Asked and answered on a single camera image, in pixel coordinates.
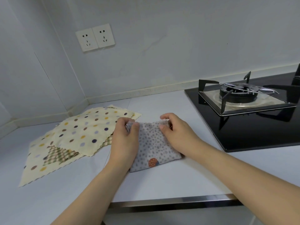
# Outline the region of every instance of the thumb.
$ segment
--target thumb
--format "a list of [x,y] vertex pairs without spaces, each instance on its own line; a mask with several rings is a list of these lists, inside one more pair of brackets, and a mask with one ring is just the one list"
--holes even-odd
[[130,136],[139,138],[139,130],[140,130],[140,124],[138,122],[134,122],[130,129]]
[[173,131],[167,125],[160,125],[159,126],[161,132],[169,139],[173,133]]

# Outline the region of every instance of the gray speckled fabric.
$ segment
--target gray speckled fabric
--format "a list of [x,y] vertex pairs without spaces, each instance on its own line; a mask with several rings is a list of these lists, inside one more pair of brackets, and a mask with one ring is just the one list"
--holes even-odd
[[[126,125],[127,131],[130,132],[132,124],[132,122],[129,122]],[[130,172],[144,170],[181,159],[181,154],[172,148],[166,137],[160,131],[160,124],[169,126],[168,121],[140,123],[139,151],[130,168]]]

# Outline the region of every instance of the left hand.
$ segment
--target left hand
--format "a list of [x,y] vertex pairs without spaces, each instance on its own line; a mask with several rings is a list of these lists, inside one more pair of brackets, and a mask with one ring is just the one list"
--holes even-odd
[[[130,133],[125,128],[129,121],[134,122]],[[130,169],[139,149],[139,129],[140,124],[133,119],[127,117],[118,119],[112,137],[110,163],[115,166],[123,166],[126,170]]]

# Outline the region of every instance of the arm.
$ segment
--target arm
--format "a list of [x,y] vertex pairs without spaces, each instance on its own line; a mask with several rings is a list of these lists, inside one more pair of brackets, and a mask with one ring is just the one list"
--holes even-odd
[[125,124],[129,120],[134,122],[129,118],[118,119],[107,165],[52,225],[99,225],[101,223],[139,148],[139,124],[134,123],[128,134]]
[[160,126],[171,145],[203,165],[265,225],[300,224],[300,188],[202,141],[190,126],[173,113],[172,130]]

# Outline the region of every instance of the hand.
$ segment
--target hand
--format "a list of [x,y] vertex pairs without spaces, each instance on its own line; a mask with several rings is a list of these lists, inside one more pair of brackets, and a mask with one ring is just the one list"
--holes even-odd
[[170,119],[172,129],[166,125],[160,125],[159,128],[168,139],[173,148],[180,153],[192,157],[193,151],[196,150],[202,140],[196,135],[192,128],[174,113],[163,114],[161,119]]
[[[129,121],[134,122],[130,133],[125,128]],[[129,170],[139,149],[139,129],[140,124],[133,119],[127,117],[118,119],[112,137],[110,163],[114,163],[116,166],[124,166],[125,169]]]

